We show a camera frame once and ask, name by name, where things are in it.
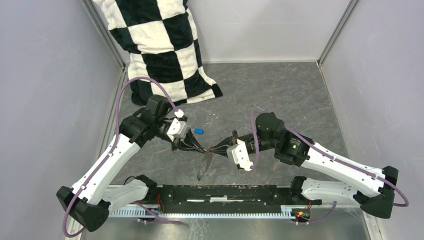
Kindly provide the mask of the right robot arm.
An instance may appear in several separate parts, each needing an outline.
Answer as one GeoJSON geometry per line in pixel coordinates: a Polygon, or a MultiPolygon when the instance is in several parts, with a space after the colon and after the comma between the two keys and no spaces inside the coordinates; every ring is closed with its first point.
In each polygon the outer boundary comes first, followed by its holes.
{"type": "Polygon", "coordinates": [[[318,171],[330,181],[297,176],[291,182],[289,199],[353,204],[369,215],[389,219],[395,204],[399,171],[392,167],[371,167],[336,154],[311,138],[285,126],[273,112],[251,112],[252,133],[238,136],[233,132],[209,151],[229,158],[240,169],[251,171],[259,160],[250,159],[260,152],[273,150],[281,163],[318,171]]]}

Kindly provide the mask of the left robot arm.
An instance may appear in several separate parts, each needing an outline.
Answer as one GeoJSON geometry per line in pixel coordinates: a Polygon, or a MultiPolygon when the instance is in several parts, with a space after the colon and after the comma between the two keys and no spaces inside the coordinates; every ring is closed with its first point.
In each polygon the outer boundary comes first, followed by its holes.
{"type": "Polygon", "coordinates": [[[145,176],[114,190],[108,190],[108,186],[126,162],[155,137],[169,142],[173,151],[206,152],[194,138],[182,111],[167,118],[171,109],[166,97],[152,95],[145,107],[122,120],[118,133],[89,171],[71,187],[61,186],[56,192],[66,217],[94,232],[110,213],[128,204],[140,200],[153,203],[157,198],[156,185],[145,176]]]}

